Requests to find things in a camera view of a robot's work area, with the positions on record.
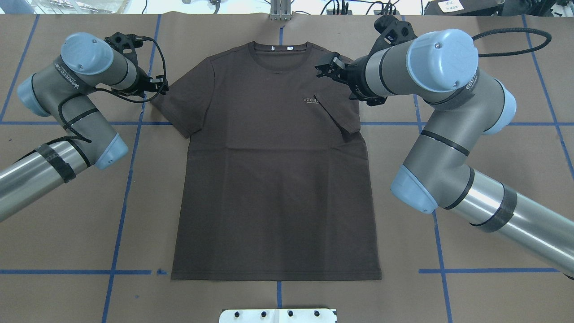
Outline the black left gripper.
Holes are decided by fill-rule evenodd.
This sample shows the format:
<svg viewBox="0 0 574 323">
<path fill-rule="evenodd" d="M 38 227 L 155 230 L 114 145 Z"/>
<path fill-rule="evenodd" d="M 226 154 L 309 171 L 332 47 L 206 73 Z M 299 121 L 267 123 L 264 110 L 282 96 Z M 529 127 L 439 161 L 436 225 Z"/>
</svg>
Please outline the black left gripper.
<svg viewBox="0 0 574 323">
<path fill-rule="evenodd" d="M 169 83 L 164 75 L 158 75 L 152 78 L 140 67 L 137 67 L 136 71 L 136 81 L 133 84 L 134 96 L 143 96 L 144 92 L 154 92 L 165 95 L 170 90 Z"/>
</svg>

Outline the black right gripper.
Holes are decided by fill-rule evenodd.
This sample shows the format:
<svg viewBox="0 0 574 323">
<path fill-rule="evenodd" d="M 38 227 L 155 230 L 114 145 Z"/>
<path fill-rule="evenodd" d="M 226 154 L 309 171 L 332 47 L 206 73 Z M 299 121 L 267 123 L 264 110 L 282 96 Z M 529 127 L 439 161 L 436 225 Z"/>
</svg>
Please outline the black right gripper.
<svg viewBox="0 0 574 323">
<path fill-rule="evenodd" d="M 317 78 L 328 77 L 335 82 L 349 86 L 351 90 L 350 100 L 359 100 L 369 106 L 383 105 L 387 97 L 375 94 L 366 81 L 367 61 L 353 61 L 344 63 L 337 52 L 326 53 L 314 66 L 317 70 Z"/>
</svg>

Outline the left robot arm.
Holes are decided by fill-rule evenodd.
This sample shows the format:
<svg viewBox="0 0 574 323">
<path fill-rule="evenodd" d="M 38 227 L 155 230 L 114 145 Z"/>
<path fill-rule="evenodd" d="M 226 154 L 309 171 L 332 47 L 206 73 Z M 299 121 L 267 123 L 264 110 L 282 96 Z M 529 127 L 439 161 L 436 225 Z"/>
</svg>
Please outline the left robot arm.
<svg viewBox="0 0 574 323">
<path fill-rule="evenodd" d="M 152 78 L 138 65 L 135 50 L 145 41 L 157 45 L 143 35 L 71 34 L 51 65 L 18 86 L 23 105 L 37 116 L 52 116 L 66 135 L 37 146 L 1 172 L 2 221 L 80 172 L 92 166 L 104 170 L 127 154 L 120 134 L 89 95 L 106 92 L 128 102 L 135 96 L 135 103 L 143 104 L 147 92 L 166 94 L 166 75 Z"/>
</svg>

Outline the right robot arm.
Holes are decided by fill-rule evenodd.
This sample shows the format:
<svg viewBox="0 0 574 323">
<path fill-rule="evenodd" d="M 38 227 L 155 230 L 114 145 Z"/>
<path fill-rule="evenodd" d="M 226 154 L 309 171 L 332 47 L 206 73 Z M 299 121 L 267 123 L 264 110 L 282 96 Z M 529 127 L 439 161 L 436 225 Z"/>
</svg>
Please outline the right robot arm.
<svg viewBox="0 0 574 323">
<path fill-rule="evenodd" d="M 482 135 L 501 131 L 514 118 L 517 103 L 500 80 L 479 68 L 476 39 L 525 32 L 525 27 L 489 30 L 470 36 L 459 29 L 420 37 L 403 27 L 382 31 L 365 57 L 344 63 L 337 52 L 320 58 L 318 77 L 348 86 L 350 99 L 381 105 L 390 96 L 417 95 L 433 114 L 391 184 L 395 197 L 430 214 L 451 210 L 470 225 L 514 241 L 573 278 L 573 221 L 467 165 Z"/>
</svg>

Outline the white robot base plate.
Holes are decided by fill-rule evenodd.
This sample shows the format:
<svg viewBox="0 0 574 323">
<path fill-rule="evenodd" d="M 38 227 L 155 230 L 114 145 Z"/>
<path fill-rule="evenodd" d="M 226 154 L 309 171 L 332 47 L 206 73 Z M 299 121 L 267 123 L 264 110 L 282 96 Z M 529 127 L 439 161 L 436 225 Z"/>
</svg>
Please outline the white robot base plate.
<svg viewBox="0 0 574 323">
<path fill-rule="evenodd" d="M 220 323 L 337 323 L 335 309 L 229 309 L 222 311 Z"/>
</svg>

